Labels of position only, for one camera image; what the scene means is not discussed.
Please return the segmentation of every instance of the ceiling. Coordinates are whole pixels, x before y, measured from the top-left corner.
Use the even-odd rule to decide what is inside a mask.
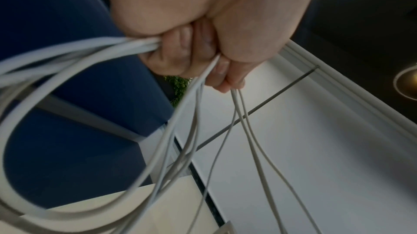
[[[417,0],[312,0],[292,40],[417,123],[393,88],[417,63]]]

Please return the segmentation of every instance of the light fixture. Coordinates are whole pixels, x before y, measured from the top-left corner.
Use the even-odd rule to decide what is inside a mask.
[[[417,101],[417,65],[399,72],[393,81],[395,90],[402,96]]]

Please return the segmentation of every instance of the skin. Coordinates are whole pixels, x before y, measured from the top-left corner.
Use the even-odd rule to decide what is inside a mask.
[[[126,35],[162,35],[159,50],[140,56],[152,71],[198,76],[220,51],[206,85],[228,92],[242,88],[246,75],[286,44],[310,0],[110,2],[113,19]]]

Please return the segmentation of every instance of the cable bundle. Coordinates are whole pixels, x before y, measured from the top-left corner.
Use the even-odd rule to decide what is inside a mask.
[[[99,62],[107,61],[110,59],[145,53],[153,51],[158,48],[160,44],[160,39],[157,37],[147,38],[147,39],[130,39],[130,38],[95,38],[89,40],[81,40],[71,43],[65,43],[57,46],[47,47],[35,51],[31,51],[25,54],[17,55],[11,58],[8,58],[0,62],[0,117],[2,117],[4,110],[7,106],[27,87],[31,86],[33,83],[39,79],[53,75],[45,83],[35,89],[31,94],[22,100],[7,116],[4,117],[3,121],[0,124],[0,220],[18,228],[23,231],[32,233],[32,234],[98,234],[104,231],[112,230],[111,234],[126,234],[129,233],[140,221],[142,216],[146,211],[152,206],[152,204],[158,200],[170,187],[174,185],[176,180],[180,177],[182,172],[188,168],[191,163],[192,157],[197,150],[197,139],[199,136],[200,128],[200,103],[202,99],[202,92],[204,88],[204,82],[207,75],[215,67],[220,55],[216,55],[211,64],[204,70],[201,76],[194,78],[188,89],[185,93],[183,99],[177,106],[172,118],[170,119],[165,132],[156,147],[154,154],[151,157],[147,167],[135,180],[135,182],[119,197],[115,200],[107,203],[104,206],[99,208],[94,208],[88,211],[81,212],[57,212],[52,210],[46,210],[39,206],[36,206],[18,193],[15,192],[13,187],[7,180],[6,174],[3,168],[3,157],[7,141],[19,124],[19,122],[24,118],[24,116],[43,98],[45,98],[49,93],[56,89],[59,85],[67,81],[72,76],[77,73],[85,70],[86,68],[97,64]],[[43,60],[49,59],[48,62],[35,66],[29,69],[20,69],[21,67],[30,65],[32,63],[40,62]],[[242,115],[240,110],[240,105],[237,101],[236,90],[232,90],[232,98],[235,104],[235,112],[232,118],[232,124],[222,142],[222,145],[214,159],[210,173],[208,176],[207,186],[203,197],[200,201],[198,210],[195,214],[195,217],[192,221],[192,224],[189,227],[187,234],[189,234],[194,226],[199,211],[202,207],[204,199],[208,193],[208,185],[212,176],[214,165],[217,161],[217,158],[222,150],[228,135],[230,134],[233,123],[235,122],[236,114],[239,116],[243,129],[248,138],[249,145],[251,147],[251,152],[258,170],[259,177],[261,179],[262,186],[264,188],[265,194],[267,196],[270,207],[273,211],[273,214],[277,220],[280,232],[282,234],[286,233],[284,225],[281,222],[281,219],[278,214],[278,210],[273,202],[271,191],[269,190],[268,184],[265,179],[257,152],[254,147],[254,143],[265,156],[268,163],[273,167],[277,174],[282,178],[286,185],[290,188],[297,201],[300,203],[301,207],[307,214],[308,219],[313,224],[315,230],[318,234],[321,234],[318,226],[311,218],[311,215],[301,202],[300,198],[295,193],[294,189],[284,178],[282,173],[276,168],[272,163],[270,158],[263,151],[259,145],[253,130],[250,126],[248,119],[248,114],[246,112],[245,104],[243,101],[242,93],[239,91],[239,95],[242,100],[243,111],[245,116]],[[170,145],[172,145],[174,140],[174,130],[175,125],[177,124],[183,110],[187,106],[187,103],[190,99],[195,96],[195,110],[192,121],[191,130],[187,138],[184,149],[181,151],[180,155],[174,162],[174,164],[168,169],[168,159],[170,156]],[[132,212],[127,214],[115,222],[109,223],[105,226],[95,228],[87,231],[78,231],[78,232],[63,232],[50,230],[41,226],[38,226],[30,221],[21,218],[21,214],[28,214],[37,218],[49,219],[49,220],[72,220],[86,218],[94,215],[101,214],[109,209],[112,209],[120,204],[123,200],[128,199],[132,196],[133,192],[144,182],[148,177],[150,172],[155,168],[158,160],[163,157],[163,165],[159,173],[158,179],[155,183],[152,193]]]

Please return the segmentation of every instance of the green plant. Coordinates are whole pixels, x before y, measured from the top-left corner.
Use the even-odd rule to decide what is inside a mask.
[[[179,76],[165,76],[164,78],[174,88],[176,98],[171,101],[171,104],[172,106],[176,107],[184,96],[184,93],[188,84],[191,82],[191,79],[183,79]]]

